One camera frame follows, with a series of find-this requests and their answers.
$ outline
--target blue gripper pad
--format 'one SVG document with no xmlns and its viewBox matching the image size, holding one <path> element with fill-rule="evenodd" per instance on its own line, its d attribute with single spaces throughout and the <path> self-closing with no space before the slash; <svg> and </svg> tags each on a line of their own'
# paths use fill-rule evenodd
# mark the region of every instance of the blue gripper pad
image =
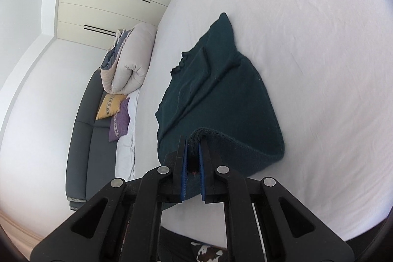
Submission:
<svg viewBox="0 0 393 262">
<path fill-rule="evenodd" d="M 180 199 L 185 200 L 185 192 L 187 188 L 187 156 L 188 156 L 188 138 L 185 137 L 184 155 L 183 155 L 183 168 L 182 168 L 182 191 Z"/>
<path fill-rule="evenodd" d="M 202 148 L 200 143 L 198 143 L 198 153 L 199 153 L 199 180 L 200 180 L 200 194 L 202 195 L 202 201 L 205 201 L 206 190 L 205 190 L 205 169 L 203 167 L 203 156 Z"/>
</svg>

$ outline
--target yellow pillow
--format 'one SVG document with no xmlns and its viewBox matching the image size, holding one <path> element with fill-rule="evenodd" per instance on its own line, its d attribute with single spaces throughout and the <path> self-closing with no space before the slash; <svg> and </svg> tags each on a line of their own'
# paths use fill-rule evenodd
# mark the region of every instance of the yellow pillow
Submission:
<svg viewBox="0 0 393 262">
<path fill-rule="evenodd" d="M 127 98 L 125 95 L 106 95 L 98 110 L 96 120 L 117 114 L 120 111 L 120 104 L 125 98 Z"/>
</svg>

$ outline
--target triangular cutout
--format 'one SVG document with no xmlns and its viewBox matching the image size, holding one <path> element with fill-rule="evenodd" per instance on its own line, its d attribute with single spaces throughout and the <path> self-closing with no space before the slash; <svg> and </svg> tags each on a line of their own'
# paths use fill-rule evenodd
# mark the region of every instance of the triangular cutout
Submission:
<svg viewBox="0 0 393 262">
<path fill-rule="evenodd" d="M 294 238 L 300 238 L 301 236 L 315 230 L 315 226 L 299 211 L 297 211 L 295 207 L 288 202 L 288 200 L 281 197 L 278 201 Z"/>
<path fill-rule="evenodd" d="M 101 216 L 104 213 L 107 202 L 108 199 L 101 199 L 83 217 L 74 223 L 71 231 L 84 236 L 85 238 L 91 239 L 96 231 Z"/>
</svg>

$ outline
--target white sheet on sofa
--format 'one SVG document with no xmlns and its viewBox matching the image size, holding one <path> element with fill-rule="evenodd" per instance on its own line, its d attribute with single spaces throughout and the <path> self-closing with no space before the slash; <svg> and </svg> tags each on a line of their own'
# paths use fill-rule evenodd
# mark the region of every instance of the white sheet on sofa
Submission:
<svg viewBox="0 0 393 262">
<path fill-rule="evenodd" d="M 135 178 L 160 165 L 155 112 L 170 71 L 226 12 L 280 124 L 277 178 L 344 240 L 393 203 L 393 0 L 172 0 L 158 27 L 136 116 Z M 222 205 L 195 197 L 162 226 L 226 247 Z"/>
<path fill-rule="evenodd" d="M 117 141 L 115 176 L 123 178 L 125 181 L 134 179 L 134 159 L 135 159 L 135 119 L 138 104 L 139 89 L 127 95 L 128 114 L 130 123 L 127 134 L 121 136 Z"/>
</svg>

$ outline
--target gray sofa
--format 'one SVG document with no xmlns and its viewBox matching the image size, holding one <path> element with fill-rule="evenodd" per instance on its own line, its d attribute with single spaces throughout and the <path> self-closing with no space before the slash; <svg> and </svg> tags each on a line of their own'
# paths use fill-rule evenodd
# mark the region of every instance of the gray sofa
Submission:
<svg viewBox="0 0 393 262">
<path fill-rule="evenodd" d="M 68 151 L 66 195 L 71 210 L 79 209 L 115 177 L 117 141 L 108 141 L 111 118 L 96 120 L 106 94 L 97 70 L 84 92 Z"/>
</svg>

